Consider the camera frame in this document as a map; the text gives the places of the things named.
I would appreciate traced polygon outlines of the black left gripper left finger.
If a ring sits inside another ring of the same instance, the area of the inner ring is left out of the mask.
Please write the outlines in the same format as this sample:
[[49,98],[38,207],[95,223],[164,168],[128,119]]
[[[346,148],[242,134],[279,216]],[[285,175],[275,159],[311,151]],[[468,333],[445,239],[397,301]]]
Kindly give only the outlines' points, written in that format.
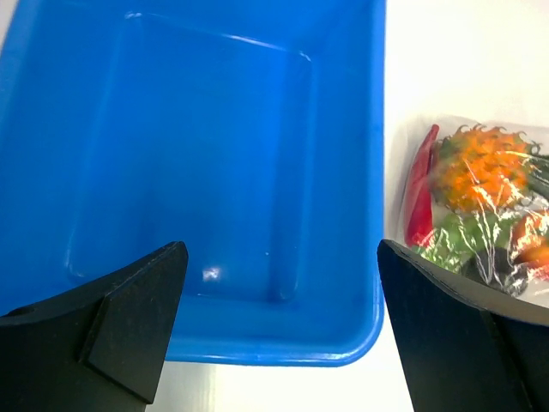
[[143,411],[154,402],[188,252],[134,263],[1,317],[3,411]]

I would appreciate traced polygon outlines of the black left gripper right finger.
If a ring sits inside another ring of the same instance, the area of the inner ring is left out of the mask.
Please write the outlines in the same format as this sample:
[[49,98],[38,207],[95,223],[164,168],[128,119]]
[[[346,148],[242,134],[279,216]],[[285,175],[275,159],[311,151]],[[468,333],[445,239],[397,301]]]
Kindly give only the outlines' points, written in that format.
[[393,240],[378,268],[416,411],[546,411],[548,310],[444,270]]

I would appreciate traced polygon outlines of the fake pineapple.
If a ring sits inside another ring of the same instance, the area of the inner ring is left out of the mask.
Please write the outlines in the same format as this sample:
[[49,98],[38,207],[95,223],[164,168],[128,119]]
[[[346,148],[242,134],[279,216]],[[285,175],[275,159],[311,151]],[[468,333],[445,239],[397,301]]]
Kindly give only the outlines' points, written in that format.
[[513,209],[537,194],[548,198],[548,156],[523,131],[463,125],[434,145],[430,188],[459,213]]

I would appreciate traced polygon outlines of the clear zip top bag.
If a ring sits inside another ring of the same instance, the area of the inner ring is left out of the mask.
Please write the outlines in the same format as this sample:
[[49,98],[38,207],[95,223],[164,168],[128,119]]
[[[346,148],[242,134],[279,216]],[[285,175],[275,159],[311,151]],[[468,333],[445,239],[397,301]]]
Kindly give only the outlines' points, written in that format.
[[547,306],[547,128],[441,115],[406,143],[396,238],[442,269]]

